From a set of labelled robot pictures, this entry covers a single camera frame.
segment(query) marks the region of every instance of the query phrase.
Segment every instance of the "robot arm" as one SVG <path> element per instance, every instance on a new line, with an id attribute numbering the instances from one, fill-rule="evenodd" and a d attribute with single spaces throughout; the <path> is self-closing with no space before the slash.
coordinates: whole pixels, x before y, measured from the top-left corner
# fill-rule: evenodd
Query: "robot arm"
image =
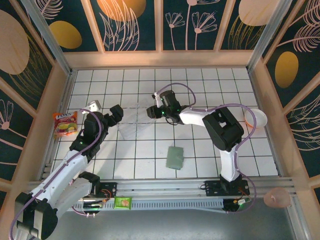
<path id="1" fill-rule="evenodd" d="M 44 240 L 47 239 L 57 226 L 59 218 L 79 199 L 85 196 L 95 196 L 101 191 L 100 178 L 84 171 L 91 159 L 100 150 L 100 144 L 108 134 L 108 128 L 119 123 L 123 116 L 123 109 L 116 105 L 110 109 L 112 115 L 94 112 L 101 123 L 101 134 L 98 141 L 82 154 L 72 158 L 94 142 L 99 135 L 97 120 L 88 114 L 81 130 L 72 142 L 62 163 L 39 186 L 26 194 L 20 193 L 15 200 L 15 212 L 18 213 L 24 205 L 41 190 L 36 199 L 28 205 L 19 216 L 16 226 L 29 234 Z M 72 185 L 69 183 L 80 172 Z"/>
<path id="2" fill-rule="evenodd" d="M 150 118 L 165 117 L 171 119 L 175 124 L 205 127 L 213 145 L 220 151 L 222 165 L 220 178 L 228 185 L 226 189 L 241 181 L 241 176 L 235 169 L 234 155 L 236 145 L 241 142 L 244 130 L 227 107 L 216 111 L 196 112 L 188 106 L 181 106 L 172 90 L 161 94 L 155 93 L 153 96 L 157 105 L 147 109 Z"/>

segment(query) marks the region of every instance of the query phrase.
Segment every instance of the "white grid floor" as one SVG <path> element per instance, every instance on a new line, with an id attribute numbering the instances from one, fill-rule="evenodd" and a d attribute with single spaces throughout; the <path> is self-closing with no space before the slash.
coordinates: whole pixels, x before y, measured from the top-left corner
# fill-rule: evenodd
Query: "white grid floor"
<path id="1" fill-rule="evenodd" d="M 245 68 L 117 69 L 78 71 L 68 112 L 77 111 L 89 102 L 99 100 L 104 114 L 116 104 L 120 104 L 126 114 L 135 110 L 126 108 L 141 99 L 150 99 L 150 106 L 153 105 L 151 94 L 170 83 L 188 85 L 195 92 L 196 106 L 199 108 L 227 103 L 241 103 L 258 108 Z M 172 90 L 181 105 L 188 105 L 193 101 L 192 95 L 183 86 L 174 85 Z M 244 122 L 243 110 L 239 107 L 229 109 L 242 125 L 245 138 L 251 129 Z M 81 127 L 82 114 L 78 115 L 78 123 Z M 101 150 L 86 170 L 99 175 L 102 180 L 219 176 L 220 153 L 216 147 L 213 148 L 204 127 L 172 126 L 160 119 L 156 123 L 138 122 L 137 129 L 136 138 L 124 139 L 116 127 L 109 128 Z M 60 140 L 52 169 L 61 163 L 75 138 L 76 134 Z M 169 146 L 184 148 L 185 160 L 181 170 L 166 168 Z M 257 129 L 250 141 L 239 149 L 238 164 L 247 176 L 278 175 L 263 128 Z"/>

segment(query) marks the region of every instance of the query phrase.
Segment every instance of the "green cloth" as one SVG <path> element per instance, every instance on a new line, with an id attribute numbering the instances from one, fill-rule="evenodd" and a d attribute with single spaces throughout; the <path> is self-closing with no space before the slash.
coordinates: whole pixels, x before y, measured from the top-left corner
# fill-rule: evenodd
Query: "green cloth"
<path id="1" fill-rule="evenodd" d="M 166 157 L 166 167 L 180 170 L 184 163 L 184 149 L 178 146 L 170 146 Z"/>

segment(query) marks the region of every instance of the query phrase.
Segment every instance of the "decorative wallpaper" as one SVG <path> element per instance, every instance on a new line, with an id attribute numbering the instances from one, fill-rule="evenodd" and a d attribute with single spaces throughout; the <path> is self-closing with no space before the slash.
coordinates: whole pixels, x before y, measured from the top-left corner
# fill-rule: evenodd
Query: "decorative wallpaper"
<path id="1" fill-rule="evenodd" d="M 34 0 L 63 52 L 98 51 L 81 0 Z"/>
<path id="2" fill-rule="evenodd" d="M 320 71 L 320 1 L 306 0 L 266 66 L 282 106 Z"/>
<path id="3" fill-rule="evenodd" d="M 279 0 L 236 0 L 222 50 L 253 50 Z"/>
<path id="4" fill-rule="evenodd" d="M 0 191 L 0 211 L 1 211 L 2 205 L 4 204 L 6 195 L 7 193 L 5 191 Z"/>
<path id="5" fill-rule="evenodd" d="M 309 177 L 320 174 L 320 86 L 291 112 L 287 119 Z"/>
<path id="6" fill-rule="evenodd" d="M 0 178 L 12 180 L 33 117 L 0 90 Z"/>
<path id="7" fill-rule="evenodd" d="M 90 0 L 105 51 L 156 50 L 154 0 Z"/>
<path id="8" fill-rule="evenodd" d="M 0 2 L 0 78 L 37 109 L 52 65 L 9 1 Z"/>
<path id="9" fill-rule="evenodd" d="M 284 18 L 282 19 L 282 22 L 280 23 L 280 25 L 278 26 L 277 30 L 275 31 L 275 34 L 273 35 L 272 39 L 270 40 L 269 44 L 266 46 L 262 57 L 264 58 L 266 56 L 266 54 L 268 53 L 269 49 L 271 48 L 271 45 L 274 43 L 274 39 L 276 38 L 276 36 L 278 36 L 280 30 L 282 29 L 282 27 L 284 26 L 285 22 L 287 21 L 292 9 L 295 7 L 296 3 L 298 0 L 292 0 L 291 5 L 288 9 L 288 11 L 286 12 L 286 15 L 284 16 Z"/>
<path id="10" fill-rule="evenodd" d="M 225 0 L 164 0 L 163 50 L 213 50 Z"/>

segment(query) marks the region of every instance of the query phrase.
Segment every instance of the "candy packet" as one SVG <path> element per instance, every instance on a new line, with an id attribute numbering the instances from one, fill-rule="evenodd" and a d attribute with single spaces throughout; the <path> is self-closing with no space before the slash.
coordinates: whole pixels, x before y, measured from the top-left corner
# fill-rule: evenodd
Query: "candy packet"
<path id="1" fill-rule="evenodd" d="M 131 210 L 132 197 L 116 196 L 114 197 L 114 209 Z"/>
<path id="2" fill-rule="evenodd" d="M 78 113 L 54 113 L 54 133 L 55 137 L 63 137 L 71 134 L 75 134 L 78 131 L 77 128 L 77 115 Z"/>

